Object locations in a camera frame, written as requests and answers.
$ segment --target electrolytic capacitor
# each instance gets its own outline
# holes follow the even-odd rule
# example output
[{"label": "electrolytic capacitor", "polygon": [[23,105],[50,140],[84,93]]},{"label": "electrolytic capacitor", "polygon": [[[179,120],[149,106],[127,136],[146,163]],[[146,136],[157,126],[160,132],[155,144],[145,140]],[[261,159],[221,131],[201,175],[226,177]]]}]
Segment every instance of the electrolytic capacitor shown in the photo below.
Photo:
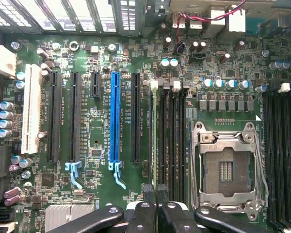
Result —
[{"label": "electrolytic capacitor", "polygon": [[212,84],[214,89],[219,89],[222,87],[222,80],[221,79],[217,79],[216,81],[213,82]]},{"label": "electrolytic capacitor", "polygon": [[9,111],[2,110],[0,111],[0,119],[10,120],[13,117],[13,113]]},{"label": "electrolytic capacitor", "polygon": [[22,173],[20,174],[20,176],[21,176],[21,178],[23,178],[23,179],[28,179],[28,178],[30,178],[30,176],[31,176],[31,172],[29,172],[29,171],[24,171],[24,172],[22,172]]},{"label": "electrolytic capacitor", "polygon": [[211,87],[211,84],[212,84],[211,79],[205,79],[205,80],[202,82],[202,87],[203,87],[204,89],[208,89],[209,87]]},{"label": "electrolytic capacitor", "polygon": [[193,51],[196,50],[197,47],[198,47],[198,42],[197,42],[197,41],[194,41],[194,42],[191,44],[191,46],[190,46],[190,48],[189,48],[189,51],[193,52]]},{"label": "electrolytic capacitor", "polygon": [[32,165],[33,161],[32,159],[30,158],[27,158],[27,159],[22,159],[20,162],[19,162],[19,166],[21,168],[27,168],[27,167],[30,167]]},{"label": "electrolytic capacitor", "polygon": [[236,86],[236,81],[235,80],[229,80],[228,82],[225,83],[225,87],[230,90]]},{"label": "electrolytic capacitor", "polygon": [[15,203],[18,202],[19,200],[20,200],[20,196],[17,195],[17,196],[14,196],[14,197],[12,197],[12,198],[9,198],[9,199],[5,200],[5,201],[4,201],[4,204],[5,204],[6,206],[10,206],[10,205],[15,204]]},{"label": "electrolytic capacitor", "polygon": [[0,128],[1,129],[10,129],[13,123],[10,120],[0,120]]},{"label": "electrolytic capacitor", "polygon": [[224,54],[221,58],[220,58],[220,63],[224,64],[225,62],[227,62],[229,60],[229,58],[231,57],[231,55],[229,53]]},{"label": "electrolytic capacitor", "polygon": [[243,47],[244,47],[244,41],[241,40],[241,41],[239,41],[237,43],[237,45],[235,45],[235,47],[233,48],[233,50],[235,52],[237,52],[237,51],[241,50]]},{"label": "electrolytic capacitor", "polygon": [[170,46],[170,44],[171,44],[171,38],[170,37],[166,37],[164,39],[164,43],[163,43],[164,48],[168,48]]},{"label": "electrolytic capacitor", "polygon": [[38,133],[38,138],[46,138],[48,136],[48,132],[47,131],[43,131],[43,132],[39,132]]},{"label": "electrolytic capacitor", "polygon": [[13,109],[13,107],[14,107],[14,104],[11,103],[11,102],[2,101],[0,103],[0,109],[2,109],[2,110],[8,110],[8,111],[10,111],[10,110]]},{"label": "electrolytic capacitor", "polygon": [[258,92],[258,93],[263,93],[266,90],[267,90],[267,87],[264,85],[256,87],[256,92]]},{"label": "electrolytic capacitor", "polygon": [[16,82],[16,88],[17,89],[24,89],[25,88],[25,82],[24,81],[17,81]]},{"label": "electrolytic capacitor", "polygon": [[37,48],[37,54],[42,58],[42,59],[48,59],[49,55],[41,48]]},{"label": "electrolytic capacitor", "polygon": [[178,60],[177,59],[171,59],[169,62],[169,67],[171,69],[175,69],[178,66]]},{"label": "electrolytic capacitor", "polygon": [[246,88],[248,88],[248,86],[249,86],[249,83],[247,80],[244,80],[238,84],[238,88],[240,90],[245,90]]},{"label": "electrolytic capacitor", "polygon": [[18,165],[12,164],[9,166],[9,172],[15,172],[15,171],[19,171],[22,170],[22,168]]},{"label": "electrolytic capacitor", "polygon": [[12,136],[12,130],[0,130],[0,138],[6,138],[6,137],[11,137]]},{"label": "electrolytic capacitor", "polygon": [[12,158],[11,158],[11,163],[12,164],[19,164],[19,162],[24,159],[23,156],[20,156],[20,155],[13,155]]},{"label": "electrolytic capacitor", "polygon": [[25,74],[24,72],[18,72],[18,73],[16,74],[16,78],[17,78],[18,80],[23,81],[23,80],[25,80],[25,77],[26,77],[26,74]]},{"label": "electrolytic capacitor", "polygon": [[275,61],[269,64],[271,70],[276,70],[282,68],[282,61]]},{"label": "electrolytic capacitor", "polygon": [[160,63],[160,67],[162,69],[166,69],[166,68],[168,68],[168,66],[169,66],[169,60],[166,58],[162,59],[162,61]]},{"label": "electrolytic capacitor", "polygon": [[200,42],[199,45],[196,48],[196,51],[197,52],[201,52],[205,48],[205,46],[206,46],[205,42]]},{"label": "electrolytic capacitor", "polygon": [[4,193],[4,198],[11,198],[14,197],[16,195],[20,194],[20,188],[19,187],[14,187],[13,189],[6,191]]},{"label": "electrolytic capacitor", "polygon": [[43,70],[41,72],[41,75],[45,81],[47,81],[47,82],[49,81],[49,72],[47,70]]},{"label": "electrolytic capacitor", "polygon": [[42,63],[40,67],[41,69],[47,70],[48,72],[52,71],[46,63]]}]

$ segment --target silver capacitor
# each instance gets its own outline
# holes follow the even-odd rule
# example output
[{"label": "silver capacitor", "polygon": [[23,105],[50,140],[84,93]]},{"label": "silver capacitor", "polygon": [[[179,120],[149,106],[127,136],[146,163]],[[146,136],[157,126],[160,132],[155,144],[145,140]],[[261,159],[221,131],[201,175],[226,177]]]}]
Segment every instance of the silver capacitor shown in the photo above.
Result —
[{"label": "silver capacitor", "polygon": [[19,162],[19,166],[21,168],[27,168],[27,167],[30,167],[32,165],[32,159],[30,158],[27,158],[27,159],[22,159],[20,162]]},{"label": "silver capacitor", "polygon": [[48,59],[49,55],[41,48],[37,48],[37,54],[42,58],[42,59]]},{"label": "silver capacitor", "polygon": [[7,101],[2,101],[0,103],[0,109],[10,111],[14,108],[14,104]]},{"label": "silver capacitor", "polygon": [[13,122],[10,120],[0,120],[1,129],[10,129],[13,125]]},{"label": "silver capacitor", "polygon": [[3,120],[10,120],[12,119],[13,117],[13,113],[12,112],[9,112],[9,111],[0,111],[0,119],[3,119]]},{"label": "silver capacitor", "polygon": [[1,129],[0,130],[0,138],[7,138],[7,137],[11,137],[12,136],[12,130],[4,130]]}]

